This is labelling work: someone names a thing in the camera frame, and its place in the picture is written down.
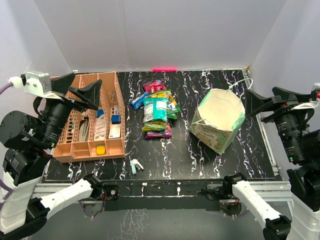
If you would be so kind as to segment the green illustrated paper gift bag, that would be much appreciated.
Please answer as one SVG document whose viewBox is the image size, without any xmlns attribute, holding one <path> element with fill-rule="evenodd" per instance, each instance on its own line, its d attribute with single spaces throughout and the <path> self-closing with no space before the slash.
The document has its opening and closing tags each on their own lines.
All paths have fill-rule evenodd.
<svg viewBox="0 0 320 240">
<path fill-rule="evenodd" d="M 219 155 L 232 143 L 246 119 L 244 94 L 228 89 L 211 88 L 197 106 L 189 132 Z"/>
</svg>

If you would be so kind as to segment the blue chocolate snack packet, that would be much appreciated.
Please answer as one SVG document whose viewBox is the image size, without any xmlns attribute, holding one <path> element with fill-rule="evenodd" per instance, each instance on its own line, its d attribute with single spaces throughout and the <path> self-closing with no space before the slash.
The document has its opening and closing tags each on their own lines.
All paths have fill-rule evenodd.
<svg viewBox="0 0 320 240">
<path fill-rule="evenodd" d="M 144 105 L 144 99 L 148 96 L 147 92 L 144 92 L 142 95 L 139 97 L 136 97 L 133 99 L 130 104 L 133 106 L 135 110 L 138 110 L 141 106 Z"/>
</svg>

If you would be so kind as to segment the purple Fox's candy packet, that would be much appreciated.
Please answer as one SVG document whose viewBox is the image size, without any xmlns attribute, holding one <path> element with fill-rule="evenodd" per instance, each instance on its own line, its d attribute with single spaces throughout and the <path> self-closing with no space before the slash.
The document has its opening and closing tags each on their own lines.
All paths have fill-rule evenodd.
<svg viewBox="0 0 320 240">
<path fill-rule="evenodd" d="M 167 89 L 161 80 L 147 82 L 143 85 L 143 88 L 148 94 L 156 93 L 158 91 L 164 91 Z"/>
</svg>

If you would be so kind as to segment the teal white snack packet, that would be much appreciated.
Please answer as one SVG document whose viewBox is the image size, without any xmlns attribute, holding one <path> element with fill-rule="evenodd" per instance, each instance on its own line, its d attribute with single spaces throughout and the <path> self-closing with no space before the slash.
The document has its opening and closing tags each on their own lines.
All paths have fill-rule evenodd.
<svg viewBox="0 0 320 240">
<path fill-rule="evenodd" d="M 145 98 L 143 100 L 144 105 L 144 118 L 143 122 L 152 121 L 168 121 L 167 106 L 169 100 L 165 97 Z"/>
</svg>

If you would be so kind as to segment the purple berries candy packet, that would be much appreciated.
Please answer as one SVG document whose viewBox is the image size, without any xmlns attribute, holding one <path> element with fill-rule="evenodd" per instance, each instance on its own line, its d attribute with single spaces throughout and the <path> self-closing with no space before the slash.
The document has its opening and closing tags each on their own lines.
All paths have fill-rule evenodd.
<svg viewBox="0 0 320 240">
<path fill-rule="evenodd" d="M 170 139 L 172 137 L 172 129 L 171 124 L 167 122 L 167 128 L 165 130 L 155 131 L 150 130 L 147 131 L 145 138 L 146 139 L 155 139 L 155 138 L 165 138 Z"/>
</svg>

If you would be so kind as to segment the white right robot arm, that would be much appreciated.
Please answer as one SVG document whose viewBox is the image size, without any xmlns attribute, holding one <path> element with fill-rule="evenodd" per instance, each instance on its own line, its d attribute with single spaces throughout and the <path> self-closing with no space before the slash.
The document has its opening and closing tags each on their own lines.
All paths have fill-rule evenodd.
<svg viewBox="0 0 320 240">
<path fill-rule="evenodd" d="M 271 97 L 245 91 L 245 113 L 263 112 L 276 126 L 288 161 L 288 181 L 254 183 L 237 173 L 223 179 L 223 195 L 236 198 L 252 213 L 266 240 L 317 240 L 320 237 L 320 132 L 309 120 L 320 106 L 320 85 L 309 94 L 272 89 Z"/>
</svg>

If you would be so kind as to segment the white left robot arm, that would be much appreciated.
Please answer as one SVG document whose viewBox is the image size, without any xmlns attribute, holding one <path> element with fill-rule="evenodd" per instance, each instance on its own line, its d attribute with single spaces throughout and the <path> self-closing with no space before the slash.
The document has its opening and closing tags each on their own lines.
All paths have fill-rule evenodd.
<svg viewBox="0 0 320 240">
<path fill-rule="evenodd" d="M 7 151 L 0 181 L 0 237 L 20 240 L 39 231 L 57 212 L 83 199 L 99 199 L 103 183 L 88 174 L 53 194 L 33 197 L 47 163 L 48 151 L 55 148 L 71 111 L 97 110 L 102 81 L 83 88 L 72 86 L 74 73 L 51 78 L 48 73 L 27 71 L 9 78 L 0 90 L 24 88 L 34 95 L 32 116 L 11 111 L 0 122 L 0 141 Z"/>
</svg>

